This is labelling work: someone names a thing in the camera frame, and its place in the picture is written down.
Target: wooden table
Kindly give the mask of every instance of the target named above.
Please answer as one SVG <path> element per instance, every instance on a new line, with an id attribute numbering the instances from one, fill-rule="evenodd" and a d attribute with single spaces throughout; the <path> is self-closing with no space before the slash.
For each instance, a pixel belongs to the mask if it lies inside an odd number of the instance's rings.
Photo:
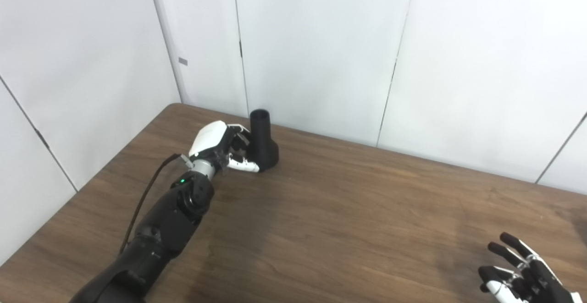
<path id="1" fill-rule="evenodd" d="M 3 303 L 63 303 L 115 258 L 146 183 L 214 111 L 171 105 L 0 268 Z M 209 213 L 148 303 L 493 302 L 502 231 L 587 295 L 587 197 L 273 127 L 281 160 L 214 178 Z M 164 169 L 144 214 L 184 171 Z"/>

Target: robotic arm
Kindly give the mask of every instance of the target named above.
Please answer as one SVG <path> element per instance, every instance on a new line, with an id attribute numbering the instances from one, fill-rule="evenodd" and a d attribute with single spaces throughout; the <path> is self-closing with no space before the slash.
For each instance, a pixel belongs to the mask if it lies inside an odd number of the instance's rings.
<path id="1" fill-rule="evenodd" d="M 144 216 L 117 259 L 70 303 L 144 303 L 167 263 L 183 251 L 208 211 L 214 174 L 226 167 L 262 172 L 279 161 L 269 113 L 253 111 L 251 131 L 222 121 L 210 123 L 198 132 L 189 157 L 182 158 L 188 171 Z"/>
<path id="2" fill-rule="evenodd" d="M 551 268 L 528 245 L 505 232 L 499 238 L 519 255 L 496 242 L 490 242 L 488 249 L 503 257 L 518 272 L 495 266 L 480 267 L 481 291 L 491 293 L 499 303 L 582 303 L 579 293 L 566 290 Z"/>

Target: white wall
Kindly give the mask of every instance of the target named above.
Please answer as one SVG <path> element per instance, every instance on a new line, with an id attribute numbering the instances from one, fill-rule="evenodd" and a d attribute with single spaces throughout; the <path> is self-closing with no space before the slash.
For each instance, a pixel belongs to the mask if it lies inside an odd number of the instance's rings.
<path id="1" fill-rule="evenodd" d="M 237 0 L 249 108 L 375 146 L 409 0 Z"/>
<path id="2" fill-rule="evenodd" d="M 0 0 L 0 75 L 77 188 L 179 101 L 153 0 Z"/>
<path id="3" fill-rule="evenodd" d="M 587 122 L 584 119 L 538 183 L 587 194 Z"/>
<path id="4" fill-rule="evenodd" d="M 184 103 L 247 116 L 235 0 L 159 0 L 159 5 Z"/>
<path id="5" fill-rule="evenodd" d="M 161 2 L 193 105 L 530 182 L 585 112 L 587 0 Z"/>
<path id="6" fill-rule="evenodd" d="M 412 0 L 378 146 L 537 180 L 586 110 L 586 9 Z"/>
<path id="7" fill-rule="evenodd" d="M 2 265 L 73 196 L 75 190 L 2 82 L 0 125 Z"/>

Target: cable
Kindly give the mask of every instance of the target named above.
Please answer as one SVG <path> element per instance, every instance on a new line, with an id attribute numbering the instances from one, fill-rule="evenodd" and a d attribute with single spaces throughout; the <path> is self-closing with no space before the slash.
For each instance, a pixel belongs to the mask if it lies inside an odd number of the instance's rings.
<path id="1" fill-rule="evenodd" d="M 165 159 L 165 161 L 163 161 L 163 163 L 161 163 L 161 165 L 159 166 L 157 171 L 155 171 L 155 174 L 153 174 L 151 181 L 147 185 L 147 188 L 145 188 L 145 192 L 143 192 L 143 196 L 141 196 L 141 199 L 138 201 L 137 207 L 134 210 L 133 218 L 130 220 L 130 224 L 128 224 L 128 229 L 126 230 L 126 234 L 124 235 L 124 239 L 122 240 L 122 246 L 120 246 L 120 251 L 118 252 L 118 255 L 122 254 L 122 252 L 124 251 L 124 248 L 126 248 L 126 244 L 128 244 L 128 237 L 130 236 L 130 232 L 133 230 L 134 222 L 137 220 L 138 212 L 141 210 L 141 206 L 143 205 L 143 202 L 145 201 L 145 197 L 147 197 L 147 193 L 149 193 L 149 190 L 151 189 L 151 186 L 153 186 L 155 179 L 157 179 L 157 176 L 159 176 L 159 173 L 166 165 L 168 165 L 169 163 L 174 161 L 174 159 L 177 159 L 180 156 L 181 156 L 181 154 L 171 155 L 170 157 Z"/>

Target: black cylindrical object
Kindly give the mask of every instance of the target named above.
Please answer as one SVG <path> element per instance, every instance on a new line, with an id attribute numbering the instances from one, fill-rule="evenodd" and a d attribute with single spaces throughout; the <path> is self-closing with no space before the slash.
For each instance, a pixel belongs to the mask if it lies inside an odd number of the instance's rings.
<path id="1" fill-rule="evenodd" d="M 251 142 L 247 147 L 247 158 L 257 163 L 259 172 L 274 167 L 279 162 L 279 147 L 271 139 L 271 121 L 265 109 L 251 112 Z"/>

